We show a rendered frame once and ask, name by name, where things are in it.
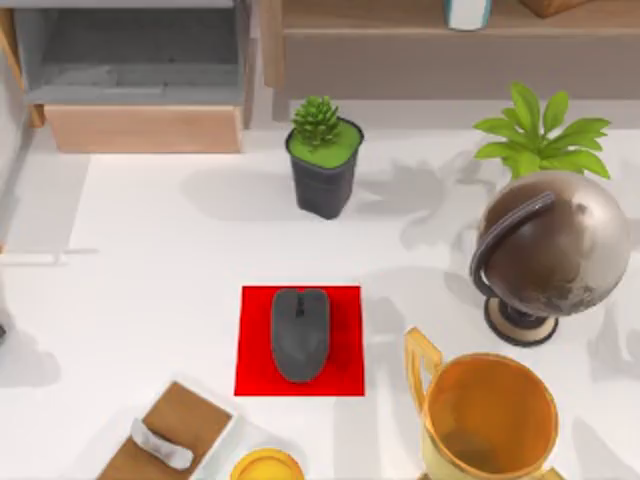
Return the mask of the succulent in black pot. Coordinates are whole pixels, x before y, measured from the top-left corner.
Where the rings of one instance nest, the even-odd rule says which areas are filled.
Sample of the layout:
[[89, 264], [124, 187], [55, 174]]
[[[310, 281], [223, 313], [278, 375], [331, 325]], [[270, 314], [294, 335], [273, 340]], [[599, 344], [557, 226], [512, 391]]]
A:
[[285, 140], [297, 205], [323, 219], [337, 218], [349, 201], [359, 149], [360, 126], [339, 113], [328, 96], [309, 96], [296, 109]]

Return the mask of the grey computer mouse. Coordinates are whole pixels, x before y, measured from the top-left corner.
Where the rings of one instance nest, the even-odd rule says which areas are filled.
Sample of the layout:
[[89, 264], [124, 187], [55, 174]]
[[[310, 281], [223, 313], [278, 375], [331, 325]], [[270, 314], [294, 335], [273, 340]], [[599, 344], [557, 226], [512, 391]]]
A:
[[307, 384], [324, 369], [330, 350], [330, 301], [320, 288], [281, 288], [271, 303], [270, 343], [277, 371]]

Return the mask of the red mouse pad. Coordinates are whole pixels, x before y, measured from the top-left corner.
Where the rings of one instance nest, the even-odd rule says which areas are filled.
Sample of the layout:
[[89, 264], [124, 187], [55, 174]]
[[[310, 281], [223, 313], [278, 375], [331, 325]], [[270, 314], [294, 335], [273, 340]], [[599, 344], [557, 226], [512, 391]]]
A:
[[329, 351], [319, 375], [308, 383], [286, 380], [273, 361], [271, 306], [279, 285], [242, 288], [234, 394], [237, 396], [342, 396], [365, 394], [365, 362], [358, 285], [327, 285]]

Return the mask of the pale wooden drawer front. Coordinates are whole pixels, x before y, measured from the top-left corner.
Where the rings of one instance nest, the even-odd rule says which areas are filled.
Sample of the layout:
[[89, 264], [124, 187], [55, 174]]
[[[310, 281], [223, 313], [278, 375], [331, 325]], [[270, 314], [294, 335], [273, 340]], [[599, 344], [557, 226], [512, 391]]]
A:
[[212, 105], [44, 106], [67, 153], [238, 153], [244, 112]]

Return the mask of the wooden open shelf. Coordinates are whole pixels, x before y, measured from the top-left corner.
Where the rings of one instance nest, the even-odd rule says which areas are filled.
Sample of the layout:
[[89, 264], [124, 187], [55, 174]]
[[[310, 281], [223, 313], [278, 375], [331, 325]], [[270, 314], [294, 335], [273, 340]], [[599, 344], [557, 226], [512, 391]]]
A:
[[442, 0], [255, 0], [253, 120], [277, 127], [311, 94], [371, 128], [465, 128], [515, 81], [569, 94], [572, 116], [640, 128], [640, 0], [573, 0], [540, 18], [493, 0], [487, 26], [450, 30]]

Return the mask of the yellow round cup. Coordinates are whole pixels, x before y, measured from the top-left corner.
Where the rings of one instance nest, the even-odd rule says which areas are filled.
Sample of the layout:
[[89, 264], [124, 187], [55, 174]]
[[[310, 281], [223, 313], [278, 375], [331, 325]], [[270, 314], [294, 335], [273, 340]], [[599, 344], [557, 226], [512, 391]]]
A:
[[234, 465], [230, 480], [305, 480], [305, 475], [290, 454], [276, 448], [259, 448]]

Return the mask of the brown globe on stand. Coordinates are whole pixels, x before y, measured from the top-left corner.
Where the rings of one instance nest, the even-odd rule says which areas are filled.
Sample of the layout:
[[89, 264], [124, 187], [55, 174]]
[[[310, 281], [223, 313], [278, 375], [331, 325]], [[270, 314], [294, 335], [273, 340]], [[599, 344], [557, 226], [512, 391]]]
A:
[[548, 341], [562, 317], [603, 302], [631, 254], [626, 216], [597, 181], [541, 171], [510, 181], [486, 207], [469, 276], [503, 341]]

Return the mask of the green leafy plant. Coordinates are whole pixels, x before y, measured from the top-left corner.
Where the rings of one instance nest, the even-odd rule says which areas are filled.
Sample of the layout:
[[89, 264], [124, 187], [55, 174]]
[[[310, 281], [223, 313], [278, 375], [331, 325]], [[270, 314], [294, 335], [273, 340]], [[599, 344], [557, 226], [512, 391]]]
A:
[[545, 103], [528, 86], [514, 82], [512, 105], [500, 117], [482, 119], [473, 128], [494, 136], [475, 152], [477, 160], [498, 159], [512, 179], [541, 171], [569, 171], [608, 179], [609, 170], [599, 154], [600, 140], [611, 125], [600, 117], [579, 118], [565, 124], [569, 95], [554, 93]]

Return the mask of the gold trophy cup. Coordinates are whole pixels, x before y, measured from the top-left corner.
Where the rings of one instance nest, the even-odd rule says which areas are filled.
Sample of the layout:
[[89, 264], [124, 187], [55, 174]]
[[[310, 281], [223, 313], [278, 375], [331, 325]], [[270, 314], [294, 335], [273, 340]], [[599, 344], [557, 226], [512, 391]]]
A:
[[404, 361], [422, 424], [419, 480], [565, 480], [546, 464], [556, 403], [531, 369], [495, 353], [445, 360], [416, 327], [404, 335]]

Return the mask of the pulled-out wooden drawer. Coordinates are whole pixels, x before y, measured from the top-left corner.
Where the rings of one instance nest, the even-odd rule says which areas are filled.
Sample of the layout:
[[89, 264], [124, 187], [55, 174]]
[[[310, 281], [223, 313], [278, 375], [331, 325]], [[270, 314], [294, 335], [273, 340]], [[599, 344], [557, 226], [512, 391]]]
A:
[[245, 116], [249, 39], [248, 0], [0, 0], [0, 49], [35, 128], [50, 127], [47, 104]]

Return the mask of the white and teal cup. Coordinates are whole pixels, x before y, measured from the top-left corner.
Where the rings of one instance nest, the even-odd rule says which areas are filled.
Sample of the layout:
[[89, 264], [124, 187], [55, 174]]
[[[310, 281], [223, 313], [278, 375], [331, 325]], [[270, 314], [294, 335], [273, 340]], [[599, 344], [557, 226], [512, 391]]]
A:
[[443, 0], [446, 25], [456, 31], [477, 31], [487, 26], [492, 0]]

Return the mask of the brown wooden object on shelf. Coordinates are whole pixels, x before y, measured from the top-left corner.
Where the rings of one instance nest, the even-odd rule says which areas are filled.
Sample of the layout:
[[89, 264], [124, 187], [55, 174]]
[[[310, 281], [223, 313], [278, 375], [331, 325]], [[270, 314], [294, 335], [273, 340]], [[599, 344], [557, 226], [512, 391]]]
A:
[[549, 18], [581, 5], [584, 0], [519, 0], [539, 18]]

